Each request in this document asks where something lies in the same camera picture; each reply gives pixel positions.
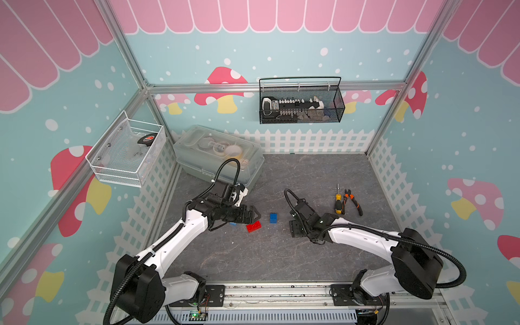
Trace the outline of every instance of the white wire basket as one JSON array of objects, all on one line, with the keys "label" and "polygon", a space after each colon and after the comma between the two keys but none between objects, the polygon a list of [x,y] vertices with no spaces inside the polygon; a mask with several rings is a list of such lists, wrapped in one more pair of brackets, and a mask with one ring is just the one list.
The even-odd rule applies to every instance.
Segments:
[{"label": "white wire basket", "polygon": [[[157,133],[151,146],[137,140]],[[85,156],[99,181],[142,187],[166,142],[162,125],[130,120],[125,111]]]}]

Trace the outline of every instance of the screwdriver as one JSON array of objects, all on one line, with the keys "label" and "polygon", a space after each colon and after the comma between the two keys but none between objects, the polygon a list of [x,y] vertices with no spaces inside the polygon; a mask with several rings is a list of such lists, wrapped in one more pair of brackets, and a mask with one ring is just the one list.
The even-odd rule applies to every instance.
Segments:
[{"label": "screwdriver", "polygon": [[337,185],[337,194],[336,194],[336,203],[334,204],[334,209],[337,214],[341,214],[341,210],[343,208],[343,203],[341,202],[341,194],[340,194],[340,185]]}]

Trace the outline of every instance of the ventilation grille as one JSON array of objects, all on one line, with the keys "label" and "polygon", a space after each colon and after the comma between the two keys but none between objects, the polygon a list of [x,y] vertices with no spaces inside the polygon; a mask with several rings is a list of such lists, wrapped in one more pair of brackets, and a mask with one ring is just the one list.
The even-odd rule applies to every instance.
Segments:
[{"label": "ventilation grille", "polygon": [[[284,324],[303,323],[355,323],[357,322],[354,310],[209,310],[206,321],[188,320],[189,311],[172,310],[175,319],[183,324],[244,324],[276,322]],[[140,324],[131,321],[129,324]],[[171,325],[166,311],[161,310],[147,324]]]}]

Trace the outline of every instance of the mounting plate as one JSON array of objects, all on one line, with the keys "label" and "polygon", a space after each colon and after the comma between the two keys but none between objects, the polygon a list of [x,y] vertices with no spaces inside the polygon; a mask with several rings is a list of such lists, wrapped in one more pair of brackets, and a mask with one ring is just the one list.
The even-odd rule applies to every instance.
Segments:
[{"label": "mounting plate", "polygon": [[[350,284],[331,284],[330,285],[330,294],[332,296],[332,300],[334,300],[334,306],[359,306],[351,296],[349,296],[350,292]],[[381,300],[379,297],[376,297],[372,300],[367,300],[365,306],[382,306],[386,304],[386,296],[381,295],[381,300],[383,301],[381,304]]]},{"label": "mounting plate", "polygon": [[[207,302],[208,307],[222,307],[224,305],[224,295],[226,293],[225,285],[206,285],[206,292],[210,295]],[[170,307],[193,307],[186,300],[179,300],[177,302],[169,304]]]}]

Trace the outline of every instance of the red lego brick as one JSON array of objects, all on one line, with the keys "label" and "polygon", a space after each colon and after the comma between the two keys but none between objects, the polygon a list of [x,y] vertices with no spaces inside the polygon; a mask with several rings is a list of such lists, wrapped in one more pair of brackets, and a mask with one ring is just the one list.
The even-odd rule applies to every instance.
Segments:
[{"label": "red lego brick", "polygon": [[253,223],[252,225],[247,225],[246,228],[248,229],[248,232],[254,232],[255,230],[259,230],[262,227],[260,224],[260,221],[257,221]]}]

